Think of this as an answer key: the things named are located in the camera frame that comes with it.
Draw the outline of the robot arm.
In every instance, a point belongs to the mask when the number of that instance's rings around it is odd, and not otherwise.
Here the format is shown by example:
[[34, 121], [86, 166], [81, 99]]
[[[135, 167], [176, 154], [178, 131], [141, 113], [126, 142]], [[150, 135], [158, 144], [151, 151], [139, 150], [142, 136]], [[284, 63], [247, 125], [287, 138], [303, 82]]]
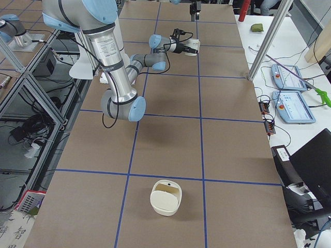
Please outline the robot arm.
[[143, 74], [142, 69], [151, 67], [157, 74], [162, 74], [170, 69], [170, 63], [166, 68], [168, 61], [168, 52], [180, 54], [181, 52], [198, 54], [198, 50], [191, 48], [180, 41], [180, 35], [186, 34], [181, 29], [175, 29], [179, 34], [173, 33], [169, 38], [161, 35], [151, 35], [149, 38], [149, 47], [152, 49], [150, 54], [135, 54], [130, 58], [130, 64], [126, 67], [126, 72], [131, 81], [134, 81], [139, 74]]
[[114, 119], [142, 119], [146, 101], [131, 86], [113, 33], [118, 17], [116, 1], [43, 1], [42, 14], [47, 26], [82, 32], [92, 42], [110, 85], [101, 98], [103, 113]]

